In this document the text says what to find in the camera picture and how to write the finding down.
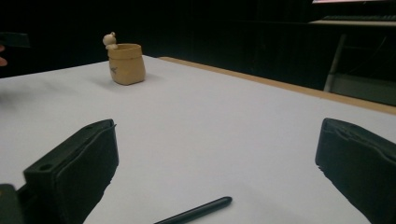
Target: beige cup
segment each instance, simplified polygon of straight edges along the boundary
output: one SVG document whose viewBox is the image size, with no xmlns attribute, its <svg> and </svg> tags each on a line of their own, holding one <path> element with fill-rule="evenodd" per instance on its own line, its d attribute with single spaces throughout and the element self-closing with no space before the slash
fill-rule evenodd
<svg viewBox="0 0 396 224">
<path fill-rule="evenodd" d="M 110 73 L 121 85 L 131 85 L 145 80 L 142 47 L 136 44 L 118 44 L 117 49 L 108 50 Z"/>
</svg>

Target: ceramic cup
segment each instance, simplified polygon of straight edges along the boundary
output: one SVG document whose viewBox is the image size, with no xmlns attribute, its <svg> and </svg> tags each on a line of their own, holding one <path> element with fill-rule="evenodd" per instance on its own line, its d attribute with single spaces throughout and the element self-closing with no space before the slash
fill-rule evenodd
<svg viewBox="0 0 396 224">
<path fill-rule="evenodd" d="M 145 80 L 146 69 L 140 45 L 118 44 L 118 48 L 109 49 L 107 55 L 111 77 L 115 82 L 131 85 Z"/>
</svg>

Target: dark background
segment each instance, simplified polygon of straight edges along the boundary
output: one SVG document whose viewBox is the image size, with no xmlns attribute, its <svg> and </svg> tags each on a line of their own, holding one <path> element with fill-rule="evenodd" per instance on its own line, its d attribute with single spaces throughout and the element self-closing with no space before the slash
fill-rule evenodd
<svg viewBox="0 0 396 224">
<path fill-rule="evenodd" d="M 0 77 L 107 60 L 104 35 L 169 56 L 322 90 L 341 34 L 339 71 L 396 81 L 394 30 L 307 24 L 327 15 L 396 15 L 395 4 L 312 5 L 311 0 L 3 1 L 0 31 L 29 35 L 7 48 Z"/>
</svg>

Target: black object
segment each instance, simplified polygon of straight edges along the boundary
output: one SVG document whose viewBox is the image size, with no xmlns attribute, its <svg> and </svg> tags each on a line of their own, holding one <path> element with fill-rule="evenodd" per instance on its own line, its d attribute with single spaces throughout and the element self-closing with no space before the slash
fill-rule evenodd
<svg viewBox="0 0 396 224">
<path fill-rule="evenodd" d="M 232 197 L 223 197 L 211 203 L 206 203 L 199 207 L 193 208 L 187 212 L 181 213 L 174 217 L 169 217 L 165 220 L 156 222 L 154 224 L 183 224 L 195 220 L 198 217 L 206 216 L 223 207 L 228 206 L 233 201 Z"/>
<path fill-rule="evenodd" d="M 81 224 L 118 164 L 113 120 L 85 126 L 24 170 L 18 191 L 0 185 L 0 223 Z"/>
<path fill-rule="evenodd" d="M 396 223 L 396 145 L 360 126 L 323 120 L 316 164 L 372 223 Z"/>
<path fill-rule="evenodd" d="M 20 33 L 0 33 L 0 44 L 10 47 L 30 48 L 29 36 Z"/>
</svg>

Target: table edge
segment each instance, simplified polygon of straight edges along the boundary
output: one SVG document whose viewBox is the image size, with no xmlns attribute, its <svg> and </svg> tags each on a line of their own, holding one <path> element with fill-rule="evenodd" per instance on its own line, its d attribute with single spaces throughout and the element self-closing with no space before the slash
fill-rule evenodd
<svg viewBox="0 0 396 224">
<path fill-rule="evenodd" d="M 201 64 L 201 63 L 192 63 L 192 62 L 188 62 L 188 61 L 184 61 L 184 60 L 180 60 L 180 59 L 176 59 L 176 58 L 172 58 L 172 57 L 159 57 L 159 59 L 170 62 L 170 63 L 183 64 L 183 65 L 187 65 L 190 67 L 195 67 L 195 68 L 204 69 L 204 70 L 211 71 L 211 72 L 221 73 L 221 74 L 232 76 L 232 77 L 239 77 L 242 79 L 259 82 L 259 83 L 262 83 L 265 85 L 281 88 L 281 89 L 288 90 L 288 91 L 296 91 L 299 93 L 307 94 L 310 96 L 316 96 L 318 98 L 323 98 L 323 99 L 335 101 L 338 103 L 354 105 L 354 106 L 371 109 L 371 110 L 378 111 L 378 112 L 396 115 L 396 106 L 392 106 L 392 105 L 382 105 L 380 103 L 365 101 L 362 99 L 348 97 L 348 96 L 344 96 L 344 95 L 338 95 L 338 94 L 326 92 L 326 91 L 318 91 L 318 90 L 309 89 L 306 87 L 296 86 L 296 85 L 292 85 L 289 83 L 284 83 L 284 82 L 280 82 L 280 81 L 267 79 L 264 77 L 255 77 L 252 75 L 238 73 L 238 72 L 234 72 L 231 70 L 217 68 L 217 67 L 213 67 L 213 66 L 209 66 L 209 65 L 205 65 L 205 64 Z"/>
</svg>

